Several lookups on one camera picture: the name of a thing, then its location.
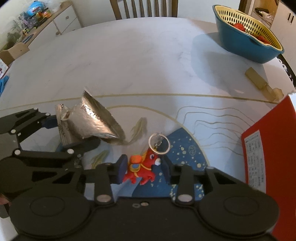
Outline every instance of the strawberry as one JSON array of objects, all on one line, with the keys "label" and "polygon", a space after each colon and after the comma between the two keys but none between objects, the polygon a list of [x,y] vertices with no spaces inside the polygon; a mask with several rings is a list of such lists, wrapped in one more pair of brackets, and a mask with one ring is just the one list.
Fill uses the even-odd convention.
[{"label": "strawberry", "polygon": [[263,36],[258,35],[258,36],[255,36],[255,38],[265,44],[270,44],[270,42],[268,40],[266,40]]},{"label": "strawberry", "polygon": [[241,23],[235,23],[233,26],[241,31],[246,31],[245,27]]}]

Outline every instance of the blue placemat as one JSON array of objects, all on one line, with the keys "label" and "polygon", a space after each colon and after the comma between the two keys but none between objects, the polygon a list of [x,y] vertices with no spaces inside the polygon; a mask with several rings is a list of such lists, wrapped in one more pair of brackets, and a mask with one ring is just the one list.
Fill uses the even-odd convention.
[{"label": "blue placemat", "polygon": [[[174,164],[190,165],[194,170],[203,170],[207,166],[207,162],[197,143],[183,129],[180,128],[168,135],[171,142],[171,150],[167,154],[169,159]],[[134,189],[132,197],[172,197],[175,199],[177,185],[168,185],[162,174],[160,166],[153,166],[152,171],[156,174],[154,182],[148,182],[145,185],[140,185],[139,182],[136,188],[132,187],[130,181],[120,191],[120,196],[130,196],[131,189]],[[195,200],[200,200],[203,197],[202,185],[194,186]]]}]

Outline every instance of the cabinet drawer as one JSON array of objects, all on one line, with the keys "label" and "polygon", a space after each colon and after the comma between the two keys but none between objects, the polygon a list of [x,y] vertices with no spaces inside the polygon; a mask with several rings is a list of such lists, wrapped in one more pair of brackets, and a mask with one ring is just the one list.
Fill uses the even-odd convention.
[{"label": "cabinet drawer", "polygon": [[80,28],[81,28],[80,22],[78,21],[78,18],[75,18],[75,20],[65,29],[65,31],[62,34],[66,34]]},{"label": "cabinet drawer", "polygon": [[65,29],[74,21],[74,19],[77,18],[74,9],[72,6],[68,7],[65,11],[60,13],[55,19],[54,22],[59,29],[59,31],[62,33],[65,31]]},{"label": "cabinet drawer", "polygon": [[34,40],[29,44],[28,48],[30,50],[36,49],[41,45],[48,43],[55,38],[60,36],[60,32],[57,30],[55,24],[50,22],[37,36]]}]

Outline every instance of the hand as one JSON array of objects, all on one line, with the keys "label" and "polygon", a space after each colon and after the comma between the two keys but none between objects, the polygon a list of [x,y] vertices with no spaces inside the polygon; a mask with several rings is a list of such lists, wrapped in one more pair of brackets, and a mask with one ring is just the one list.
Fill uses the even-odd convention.
[{"label": "hand", "polygon": [[6,197],[3,195],[3,194],[0,194],[0,205],[4,205],[4,204],[11,204],[7,199]]}]

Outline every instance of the white cabinet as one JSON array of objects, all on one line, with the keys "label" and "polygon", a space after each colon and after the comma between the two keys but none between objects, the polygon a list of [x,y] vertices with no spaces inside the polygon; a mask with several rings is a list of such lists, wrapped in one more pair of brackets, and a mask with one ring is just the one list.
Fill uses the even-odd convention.
[{"label": "white cabinet", "polygon": [[77,18],[75,18],[74,21],[65,29],[63,34],[69,33],[71,31],[74,31],[80,28],[81,28],[80,22],[78,21]]},{"label": "white cabinet", "polygon": [[72,6],[69,6],[56,16],[29,44],[29,49],[36,49],[43,44],[53,41],[61,34],[66,34],[81,28]]},{"label": "white cabinet", "polygon": [[296,54],[294,44],[296,38],[296,15],[281,2],[279,2],[270,30],[283,45],[285,50],[283,56],[293,72],[296,72],[296,61],[291,61]]},{"label": "white cabinet", "polygon": [[272,22],[270,30],[274,33],[277,39],[281,42],[285,36],[289,22],[292,19],[293,12],[281,2],[279,3],[274,21]]},{"label": "white cabinet", "polygon": [[68,7],[65,11],[59,14],[54,22],[58,30],[62,33],[65,29],[77,18],[72,6]]},{"label": "white cabinet", "polygon": [[60,32],[57,30],[54,22],[50,22],[28,46],[30,50],[36,49],[41,45],[48,43],[60,36]]}]

